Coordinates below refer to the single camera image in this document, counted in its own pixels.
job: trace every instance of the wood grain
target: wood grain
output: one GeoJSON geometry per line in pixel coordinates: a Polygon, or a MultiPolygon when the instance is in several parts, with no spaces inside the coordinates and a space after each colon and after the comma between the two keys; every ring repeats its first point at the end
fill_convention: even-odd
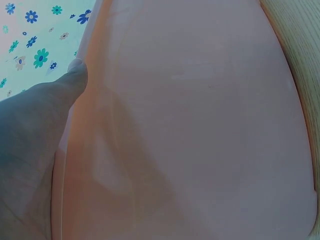
{"type": "Polygon", "coordinates": [[[282,46],[308,130],[318,213],[309,239],[320,239],[320,1],[260,0],[282,46]]]}

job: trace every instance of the curved edge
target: curved edge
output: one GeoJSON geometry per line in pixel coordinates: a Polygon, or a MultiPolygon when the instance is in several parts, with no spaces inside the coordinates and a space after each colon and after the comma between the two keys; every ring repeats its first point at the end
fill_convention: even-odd
{"type": "MultiPolygon", "coordinates": [[[[104,0],[96,0],[91,12],[89,21],[85,27],[76,58],[85,59],[87,55],[88,45],[93,33],[97,17],[101,5],[104,0]]],[[[52,173],[52,189],[51,189],[51,237],[52,240],[62,240],[63,229],[63,197],[64,197],[64,181],[66,170],[66,156],[68,150],[68,139],[71,127],[71,119],[74,107],[69,110],[68,119],[61,137],[58,149],[54,156],[54,166],[52,173]]]]}
{"type": "MultiPolygon", "coordinates": [[[[267,20],[269,21],[269,24],[271,26],[271,28],[273,29],[274,31],[274,34],[281,46],[281,49],[283,51],[283,54],[285,56],[285,59],[287,61],[287,64],[289,66],[289,69],[290,69],[290,72],[291,72],[291,75],[292,75],[292,78],[295,79],[295,75],[293,74],[293,69],[291,67],[291,64],[290,64],[290,61],[288,60],[287,58],[287,53],[286,53],[286,50],[284,48],[284,41],[283,39],[280,37],[280,33],[276,27],[276,24],[274,22],[274,20],[271,18],[270,16],[270,12],[268,10],[268,8],[265,6],[264,4],[264,1],[263,0],[258,0],[258,3],[260,4],[260,7],[262,8],[267,20]]],[[[302,112],[303,112],[303,118],[304,118],[304,124],[305,124],[305,130],[307,132],[307,136],[308,136],[308,143],[309,143],[309,147],[310,147],[310,155],[311,155],[311,160],[310,160],[310,172],[311,172],[311,176],[312,176],[312,179],[310,180],[312,182],[312,186],[313,186],[313,202],[311,203],[311,206],[316,206],[316,212],[313,213],[313,221],[312,223],[310,223],[310,230],[309,232],[307,233],[310,236],[313,235],[315,229],[317,228],[317,220],[318,220],[318,212],[319,212],[319,207],[318,207],[318,193],[317,193],[317,189],[316,189],[316,179],[315,179],[315,164],[314,164],[314,161],[315,161],[315,155],[314,155],[314,151],[312,149],[312,136],[310,134],[310,129],[308,128],[308,124],[307,124],[307,115],[306,115],[306,107],[304,106],[303,104],[303,100],[301,98],[301,95],[297,89],[297,86],[294,85],[294,87],[296,88],[296,92],[298,94],[298,97],[299,97],[299,103],[300,103],[300,106],[301,106],[301,109],[302,109],[302,112]]]]}

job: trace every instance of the light pink object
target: light pink object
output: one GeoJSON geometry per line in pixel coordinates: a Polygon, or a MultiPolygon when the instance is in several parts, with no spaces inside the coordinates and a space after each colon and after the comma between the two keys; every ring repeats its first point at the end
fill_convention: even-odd
{"type": "MultiPolygon", "coordinates": [[[[88,45],[94,30],[94,26],[98,17],[98,13],[103,0],[96,0],[92,9],[89,21],[85,27],[85,31],[77,51],[77,58],[85,59],[88,45]]],[[[63,211],[63,193],[66,169],[66,156],[68,149],[68,137],[71,126],[71,119],[74,107],[69,111],[69,117],[65,126],[63,136],[59,147],[55,153],[53,176],[52,176],[52,197],[51,197],[51,233],[52,240],[62,240],[62,211],[63,211]]]]}
{"type": "Polygon", "coordinates": [[[308,235],[317,199],[305,120],[256,1],[105,0],[86,63],[63,240],[308,235]]]}

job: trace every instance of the teal flower print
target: teal flower print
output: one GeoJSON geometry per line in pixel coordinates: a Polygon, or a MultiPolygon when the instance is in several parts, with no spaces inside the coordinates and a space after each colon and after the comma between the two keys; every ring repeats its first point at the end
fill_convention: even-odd
{"type": "Polygon", "coordinates": [[[2,89],[4,87],[4,85],[6,84],[7,79],[4,78],[1,82],[0,82],[0,89],[2,89]]]}
{"type": "Polygon", "coordinates": [[[58,5],[57,6],[53,6],[51,11],[52,11],[53,14],[59,15],[62,12],[62,8],[61,8],[61,6],[58,6],[58,5]]]}
{"type": "Polygon", "coordinates": [[[9,53],[13,52],[14,49],[18,46],[18,41],[14,41],[9,49],[9,53]]]}
{"type": "Polygon", "coordinates": [[[43,66],[43,64],[48,61],[48,55],[49,52],[46,51],[45,48],[43,48],[42,50],[38,50],[37,52],[38,54],[34,55],[34,59],[35,61],[33,62],[33,65],[35,66],[35,68],[39,67],[41,68],[43,66]]]}
{"type": "Polygon", "coordinates": [[[5,34],[7,34],[7,33],[9,32],[8,26],[7,26],[7,25],[4,25],[4,26],[2,27],[2,31],[3,31],[5,34]]]}

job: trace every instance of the floral fabric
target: floral fabric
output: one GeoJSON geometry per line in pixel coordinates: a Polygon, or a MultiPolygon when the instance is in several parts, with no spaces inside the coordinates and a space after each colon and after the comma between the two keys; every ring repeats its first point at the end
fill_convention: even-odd
{"type": "Polygon", "coordinates": [[[95,1],[0,0],[0,101],[67,72],[95,1]]]}

